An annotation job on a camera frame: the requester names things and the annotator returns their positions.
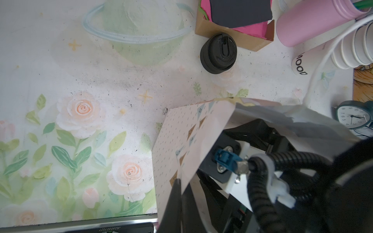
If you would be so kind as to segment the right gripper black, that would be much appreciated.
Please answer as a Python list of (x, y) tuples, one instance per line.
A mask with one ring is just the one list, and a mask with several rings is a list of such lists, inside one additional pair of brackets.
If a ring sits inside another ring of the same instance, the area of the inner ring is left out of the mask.
[(259, 232), (247, 194), (247, 161), (256, 154), (293, 150), (289, 140), (262, 119), (222, 131), (197, 171), (217, 232)]

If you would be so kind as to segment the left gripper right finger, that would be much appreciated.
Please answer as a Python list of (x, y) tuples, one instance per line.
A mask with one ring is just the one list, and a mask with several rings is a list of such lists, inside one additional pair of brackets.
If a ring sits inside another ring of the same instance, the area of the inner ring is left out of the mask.
[(207, 233), (201, 220), (190, 184), (182, 194), (182, 232)]

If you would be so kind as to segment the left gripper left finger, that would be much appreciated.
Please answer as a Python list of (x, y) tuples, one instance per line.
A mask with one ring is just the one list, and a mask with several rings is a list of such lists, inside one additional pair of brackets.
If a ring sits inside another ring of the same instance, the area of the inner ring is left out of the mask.
[(176, 179), (173, 183), (165, 213), (159, 224), (158, 233), (181, 233), (181, 197), (181, 180)]

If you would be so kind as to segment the pastel patterned gift bag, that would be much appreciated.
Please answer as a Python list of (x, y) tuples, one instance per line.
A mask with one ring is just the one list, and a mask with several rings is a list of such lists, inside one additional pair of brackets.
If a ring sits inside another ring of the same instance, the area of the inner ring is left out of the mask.
[(222, 98), (170, 109), (152, 149), (158, 220), (173, 183), (185, 190), (224, 129), (262, 119), (298, 151), (333, 158), (359, 141), (345, 126), (305, 105), (250, 98)]

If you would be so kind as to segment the stack of black lids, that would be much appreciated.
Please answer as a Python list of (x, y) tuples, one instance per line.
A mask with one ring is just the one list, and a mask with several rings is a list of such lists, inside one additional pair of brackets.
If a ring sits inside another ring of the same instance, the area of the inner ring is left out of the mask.
[(237, 45), (226, 33), (214, 35), (201, 48), (201, 64), (211, 74), (221, 74), (230, 70), (236, 59)]

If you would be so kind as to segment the black napkin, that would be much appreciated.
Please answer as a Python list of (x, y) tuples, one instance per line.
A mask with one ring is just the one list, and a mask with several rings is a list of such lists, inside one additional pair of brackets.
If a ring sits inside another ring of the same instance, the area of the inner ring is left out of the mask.
[(273, 18), (270, 0), (210, 1), (212, 21), (227, 28), (238, 28)]

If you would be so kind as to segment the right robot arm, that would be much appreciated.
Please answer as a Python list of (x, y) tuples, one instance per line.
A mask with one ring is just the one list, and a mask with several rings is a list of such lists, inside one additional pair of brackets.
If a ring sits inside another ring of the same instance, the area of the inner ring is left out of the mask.
[(373, 140), (327, 159), (256, 119), (222, 131), (197, 175), (219, 233), (370, 233)]

